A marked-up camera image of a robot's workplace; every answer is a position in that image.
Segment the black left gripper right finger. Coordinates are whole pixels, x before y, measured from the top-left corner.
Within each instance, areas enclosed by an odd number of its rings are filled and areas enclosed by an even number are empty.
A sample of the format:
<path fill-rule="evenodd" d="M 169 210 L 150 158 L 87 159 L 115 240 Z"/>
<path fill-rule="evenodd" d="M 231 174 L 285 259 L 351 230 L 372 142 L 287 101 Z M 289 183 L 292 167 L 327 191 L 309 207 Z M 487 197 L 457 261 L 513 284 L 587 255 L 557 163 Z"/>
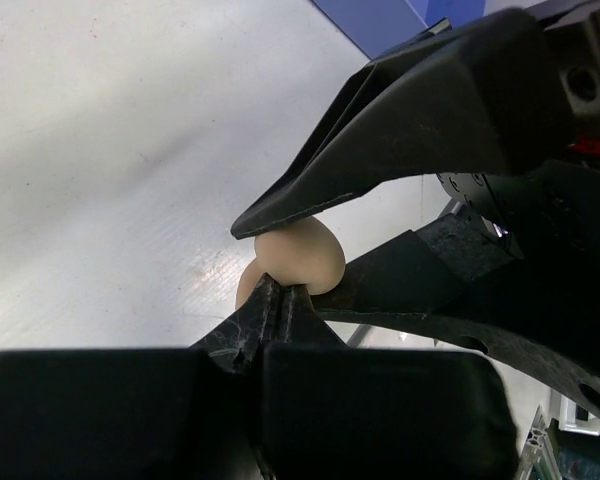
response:
<path fill-rule="evenodd" d="M 257 425 L 278 479 L 510 479 L 517 429 L 503 382 L 462 351 L 317 340 L 305 289 L 286 288 L 260 356 Z"/>

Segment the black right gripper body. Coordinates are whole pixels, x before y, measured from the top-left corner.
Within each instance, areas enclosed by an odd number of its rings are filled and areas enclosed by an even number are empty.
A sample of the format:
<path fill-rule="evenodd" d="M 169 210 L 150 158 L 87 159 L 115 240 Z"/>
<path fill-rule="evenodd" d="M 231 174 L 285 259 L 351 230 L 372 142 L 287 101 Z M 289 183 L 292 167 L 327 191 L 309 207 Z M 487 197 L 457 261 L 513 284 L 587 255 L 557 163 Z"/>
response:
<path fill-rule="evenodd" d="M 455 201 L 506 220 L 547 173 L 546 207 L 600 219 L 600 1 L 545 1 L 487 17 L 440 13 L 467 70 L 456 99 L 491 122 L 479 150 L 438 179 Z M 501 198 L 504 192 L 514 200 Z"/>

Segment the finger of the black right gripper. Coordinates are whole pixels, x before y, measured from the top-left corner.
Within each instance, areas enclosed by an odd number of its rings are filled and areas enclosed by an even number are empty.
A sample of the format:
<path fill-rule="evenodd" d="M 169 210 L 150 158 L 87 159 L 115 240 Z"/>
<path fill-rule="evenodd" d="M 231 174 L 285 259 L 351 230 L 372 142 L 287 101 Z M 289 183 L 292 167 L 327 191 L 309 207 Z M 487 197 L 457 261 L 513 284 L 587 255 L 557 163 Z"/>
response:
<path fill-rule="evenodd" d="M 600 159 L 439 180 L 462 210 L 351 262 L 317 311 L 477 350 L 600 418 Z"/>
<path fill-rule="evenodd" d="M 257 236 L 408 176 L 522 174 L 574 133 L 542 29 L 526 11 L 506 9 L 352 75 L 288 170 L 231 232 Z"/>

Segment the beige makeup sponge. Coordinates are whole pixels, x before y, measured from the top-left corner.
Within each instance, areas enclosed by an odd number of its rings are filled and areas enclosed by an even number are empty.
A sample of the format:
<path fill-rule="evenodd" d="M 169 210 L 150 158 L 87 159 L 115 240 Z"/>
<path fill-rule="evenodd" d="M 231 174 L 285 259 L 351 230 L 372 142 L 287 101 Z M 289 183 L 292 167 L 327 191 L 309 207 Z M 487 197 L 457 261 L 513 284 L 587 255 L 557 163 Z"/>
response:
<path fill-rule="evenodd" d="M 342 246 L 332 231 L 314 217 L 256 236 L 254 252 L 254 260 L 238 283 L 236 308 L 244 305 L 265 274 L 283 287 L 303 285 L 311 295 L 333 290 L 344 277 Z"/>

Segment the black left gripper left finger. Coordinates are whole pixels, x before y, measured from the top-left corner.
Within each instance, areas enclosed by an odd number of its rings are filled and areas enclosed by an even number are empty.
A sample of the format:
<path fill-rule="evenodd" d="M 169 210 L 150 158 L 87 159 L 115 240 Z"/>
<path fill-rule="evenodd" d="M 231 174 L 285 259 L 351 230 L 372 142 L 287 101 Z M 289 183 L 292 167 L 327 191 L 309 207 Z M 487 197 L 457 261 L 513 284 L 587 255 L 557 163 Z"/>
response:
<path fill-rule="evenodd" d="M 276 479 L 261 436 L 263 347 L 283 290 L 189 347 L 0 351 L 0 479 Z"/>

